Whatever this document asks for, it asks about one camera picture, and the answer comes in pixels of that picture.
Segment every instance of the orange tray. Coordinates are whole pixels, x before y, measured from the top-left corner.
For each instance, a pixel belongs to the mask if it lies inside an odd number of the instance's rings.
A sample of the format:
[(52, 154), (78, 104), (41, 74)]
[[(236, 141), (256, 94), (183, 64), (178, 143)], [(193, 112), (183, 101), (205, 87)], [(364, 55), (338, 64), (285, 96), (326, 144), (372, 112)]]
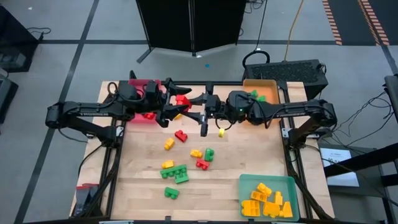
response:
[[(250, 93), (253, 90), (257, 90), (258, 96), (266, 96), (268, 103), (279, 103), (278, 86), (275, 80), (243, 80), (243, 91)], [(272, 120), (272, 124), (275, 124), (275, 121), (279, 122), (280, 119)]]

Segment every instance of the red lego brick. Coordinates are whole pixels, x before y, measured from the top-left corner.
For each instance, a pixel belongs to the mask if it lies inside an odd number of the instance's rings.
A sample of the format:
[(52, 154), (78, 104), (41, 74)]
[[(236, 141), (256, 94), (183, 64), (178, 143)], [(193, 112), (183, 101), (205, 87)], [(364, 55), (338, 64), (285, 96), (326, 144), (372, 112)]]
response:
[(203, 170), (207, 170), (207, 168), (209, 167), (209, 163), (204, 161), (203, 159), (197, 159), (197, 167)]
[(155, 119), (155, 113), (146, 113), (144, 114), (146, 119)]
[(188, 105), (188, 108), (185, 109), (184, 112), (188, 112), (188, 110), (192, 108), (191, 102), (189, 102), (188, 98), (184, 95), (175, 96), (175, 101), (177, 102), (177, 105)]
[(187, 134), (184, 134), (181, 130), (178, 130), (174, 133), (175, 137), (178, 138), (181, 142), (185, 142), (188, 138)]

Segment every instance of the floor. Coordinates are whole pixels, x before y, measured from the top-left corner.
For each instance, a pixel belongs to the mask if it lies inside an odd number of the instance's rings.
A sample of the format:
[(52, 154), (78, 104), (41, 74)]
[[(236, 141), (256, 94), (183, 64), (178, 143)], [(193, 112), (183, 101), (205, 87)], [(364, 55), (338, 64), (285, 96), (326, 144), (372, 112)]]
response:
[[(269, 0), (261, 39), (287, 40), (299, 2)], [(25, 27), (50, 27), (52, 32), (45, 36), (45, 40), (145, 39), (133, 0), (3, 0), (2, 4)], [(86, 24), (90, 11), (94, 16), (92, 22), (89, 19)], [(262, 9), (245, 14), (241, 40), (257, 39), (261, 16)], [(292, 39), (314, 40), (314, 44), (316, 40), (334, 41), (321, 0), (305, 1)], [(134, 70), (138, 78), (237, 81), (244, 71), (241, 66), (243, 57), (255, 48), (252, 44), (230, 45), (200, 52), (201, 58), (155, 49), (138, 64), (136, 60), (147, 50), (146, 45), (76, 43), (41, 44), (29, 72), (10, 74), (19, 90), (6, 122), (1, 126), (0, 169), (3, 170), (2, 181), (7, 184), (0, 185), (0, 223), (16, 220), (38, 158), (45, 158), (42, 170), (40, 175), (33, 176), (30, 185), (35, 187), (29, 187), (31, 191), (27, 192), (32, 198), (24, 201), (25, 207), (22, 207), (26, 208), (26, 213), (21, 212), (17, 220), (37, 222), (68, 217), (85, 145), (69, 141), (58, 132), (53, 134), (44, 125), (46, 108), (58, 101), (67, 77), (72, 78), (72, 82), (65, 96), (73, 101), (96, 101), (103, 80), (126, 80), (130, 70)], [(259, 47), (271, 55), (271, 62), (283, 60), (285, 45)], [(398, 58), (398, 46), (388, 47), (388, 50)], [(287, 60), (313, 58), (327, 65), (330, 84), (322, 98), (334, 104), (340, 121), (381, 93), (384, 77), (393, 74), (382, 48), (376, 46), (295, 44), (290, 46)], [(72, 61), (76, 60), (78, 63), (74, 67)], [(248, 63), (263, 61), (261, 56), (254, 56)], [(366, 108), (351, 127), (352, 137), (338, 136), (343, 142), (364, 136), (379, 128), (387, 113), (387, 108)], [(383, 147), (394, 143), (396, 128), (396, 121), (391, 119), (381, 131), (354, 145)], [(65, 132), (84, 138), (73, 131)], [(45, 138), (52, 139), (49, 147), (44, 144), (47, 142)], [(393, 172), (391, 165), (384, 166), (384, 170), (388, 174)], [(398, 199), (397, 189), (390, 189), (390, 194), (394, 200)], [(378, 198), (333, 194), (332, 202), (340, 220), (377, 223), (385, 219)]]

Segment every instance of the yellow cable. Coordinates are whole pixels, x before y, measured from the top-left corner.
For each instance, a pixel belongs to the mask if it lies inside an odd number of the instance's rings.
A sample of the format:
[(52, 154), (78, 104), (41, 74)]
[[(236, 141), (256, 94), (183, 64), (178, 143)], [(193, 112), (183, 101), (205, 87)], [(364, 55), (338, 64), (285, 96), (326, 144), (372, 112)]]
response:
[(294, 25), (296, 24), (296, 20), (300, 14), (301, 8), (303, 7), (303, 3), (304, 3), (304, 0), (301, 0), (300, 6), (298, 7), (298, 11), (296, 13), (296, 17), (294, 17), (292, 27), (290, 28), (289, 39), (287, 39), (287, 45), (286, 45), (286, 52), (285, 52), (285, 59), (284, 59), (285, 61), (286, 61), (286, 57), (287, 57), (287, 51), (289, 50), (290, 38), (292, 36), (293, 28), (294, 28)]

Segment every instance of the white paper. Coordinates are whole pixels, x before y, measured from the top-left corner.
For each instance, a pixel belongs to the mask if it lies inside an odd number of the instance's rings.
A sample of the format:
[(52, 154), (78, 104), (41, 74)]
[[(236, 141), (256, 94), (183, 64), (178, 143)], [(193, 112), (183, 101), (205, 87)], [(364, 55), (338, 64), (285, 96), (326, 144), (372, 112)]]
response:
[[(351, 158), (349, 150), (328, 148), (320, 148), (320, 150), (322, 158), (332, 162), (341, 162)], [(322, 162), (324, 167), (333, 164), (325, 160), (322, 160)], [(330, 186), (359, 187), (358, 178), (354, 172), (349, 172), (347, 174), (341, 174), (334, 177), (328, 177), (327, 182)]]

